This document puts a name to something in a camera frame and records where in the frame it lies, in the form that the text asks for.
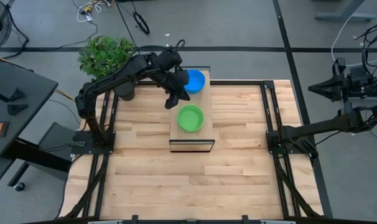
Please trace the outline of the green artificial plant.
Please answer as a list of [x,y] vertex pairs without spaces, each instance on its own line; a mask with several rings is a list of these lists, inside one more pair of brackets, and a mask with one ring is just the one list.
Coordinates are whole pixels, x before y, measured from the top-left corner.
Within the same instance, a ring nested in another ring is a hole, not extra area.
[[120,69],[133,50],[133,42],[125,37],[95,37],[79,51],[79,68],[83,73],[99,80]]

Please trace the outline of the black triangular bracket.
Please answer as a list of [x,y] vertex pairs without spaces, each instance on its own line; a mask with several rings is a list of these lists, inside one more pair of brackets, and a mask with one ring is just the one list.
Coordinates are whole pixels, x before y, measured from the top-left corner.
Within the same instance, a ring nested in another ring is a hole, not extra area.
[[20,98],[25,98],[26,95],[22,92],[19,88],[16,88],[14,93],[9,97],[8,102],[12,102],[14,100],[18,100]]

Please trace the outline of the grey desk foot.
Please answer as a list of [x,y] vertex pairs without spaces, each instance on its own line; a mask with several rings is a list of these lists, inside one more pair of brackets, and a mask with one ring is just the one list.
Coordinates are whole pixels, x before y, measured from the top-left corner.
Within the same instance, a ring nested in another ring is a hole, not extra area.
[[342,12],[318,12],[315,18],[324,21],[348,21],[348,22],[369,22],[376,19],[374,14],[360,13],[359,8],[366,0],[351,0],[349,5]]

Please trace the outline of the black plant pot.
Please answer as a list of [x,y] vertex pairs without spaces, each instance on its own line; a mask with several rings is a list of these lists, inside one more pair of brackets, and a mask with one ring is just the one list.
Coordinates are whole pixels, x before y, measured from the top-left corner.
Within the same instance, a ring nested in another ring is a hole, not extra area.
[[122,100],[130,101],[135,97],[135,84],[133,82],[126,82],[114,88],[113,91]]

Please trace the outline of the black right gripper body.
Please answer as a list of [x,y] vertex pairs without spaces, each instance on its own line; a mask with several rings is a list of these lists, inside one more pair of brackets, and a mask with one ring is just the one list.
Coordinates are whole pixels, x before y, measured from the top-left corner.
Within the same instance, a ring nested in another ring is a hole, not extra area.
[[345,75],[347,68],[344,58],[337,58],[333,64],[333,77],[335,86],[333,87],[333,101],[339,101],[342,114],[352,111],[349,102],[350,97],[367,97],[374,89],[374,78],[369,75],[362,66],[350,69],[350,73]]

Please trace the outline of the dark grey desk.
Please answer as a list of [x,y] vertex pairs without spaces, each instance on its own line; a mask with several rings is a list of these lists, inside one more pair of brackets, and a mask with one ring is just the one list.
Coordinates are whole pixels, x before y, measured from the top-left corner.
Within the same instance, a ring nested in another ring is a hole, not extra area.
[[50,99],[57,82],[11,63],[0,61],[0,180],[16,159],[24,163],[8,185],[24,190],[20,178],[29,166],[68,172],[73,131],[53,123],[38,144],[20,137]]

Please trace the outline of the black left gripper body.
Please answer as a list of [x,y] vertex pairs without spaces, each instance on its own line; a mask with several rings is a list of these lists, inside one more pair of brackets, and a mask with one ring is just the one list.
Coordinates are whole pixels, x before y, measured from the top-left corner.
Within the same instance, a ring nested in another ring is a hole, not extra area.
[[167,93],[173,93],[176,90],[184,89],[189,82],[189,75],[188,71],[184,69],[177,69],[174,72],[157,71],[154,73],[154,81]]

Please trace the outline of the wooden shelf with black frame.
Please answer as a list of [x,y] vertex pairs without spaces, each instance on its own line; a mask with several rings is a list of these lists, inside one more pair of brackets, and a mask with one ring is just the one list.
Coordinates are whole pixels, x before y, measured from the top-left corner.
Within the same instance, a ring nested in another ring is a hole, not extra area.
[[[210,152],[215,144],[212,124],[210,71],[199,68],[191,68],[190,70],[203,74],[205,86],[196,94],[190,93],[190,101],[180,100],[178,105],[170,110],[170,152]],[[203,112],[203,125],[194,133],[188,133],[178,125],[179,110],[185,105],[195,105]]]

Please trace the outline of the black aluminium table frame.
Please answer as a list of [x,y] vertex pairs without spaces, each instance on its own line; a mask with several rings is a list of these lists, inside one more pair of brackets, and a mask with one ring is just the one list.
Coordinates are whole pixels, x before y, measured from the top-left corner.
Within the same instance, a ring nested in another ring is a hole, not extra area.
[[97,112],[115,117],[114,153],[102,197],[88,215],[102,220],[280,219],[299,212],[281,200],[266,131],[279,123],[300,125],[288,80],[213,80],[210,152],[171,152],[171,112],[165,93],[151,84],[132,101],[100,95]]

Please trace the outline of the green plastic mini bowl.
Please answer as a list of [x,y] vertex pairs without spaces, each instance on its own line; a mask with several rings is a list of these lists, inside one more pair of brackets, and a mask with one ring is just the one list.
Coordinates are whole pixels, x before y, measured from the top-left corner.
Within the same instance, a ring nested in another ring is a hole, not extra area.
[[204,123],[202,110],[195,105],[185,105],[179,109],[177,123],[187,133],[195,133],[200,130]]

